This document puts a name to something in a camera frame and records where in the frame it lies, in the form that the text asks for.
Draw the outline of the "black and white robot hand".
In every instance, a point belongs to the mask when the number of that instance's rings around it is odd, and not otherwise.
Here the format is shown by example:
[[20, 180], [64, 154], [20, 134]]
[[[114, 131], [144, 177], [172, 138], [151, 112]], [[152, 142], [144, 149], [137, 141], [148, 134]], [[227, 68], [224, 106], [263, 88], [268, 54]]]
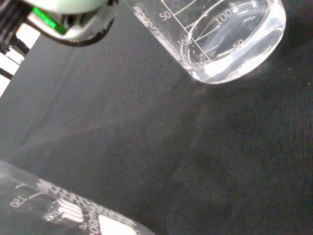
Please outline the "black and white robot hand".
[[45, 37], [69, 47], [101, 41], [117, 14], [117, 0], [25, 0], [32, 7], [27, 24]]

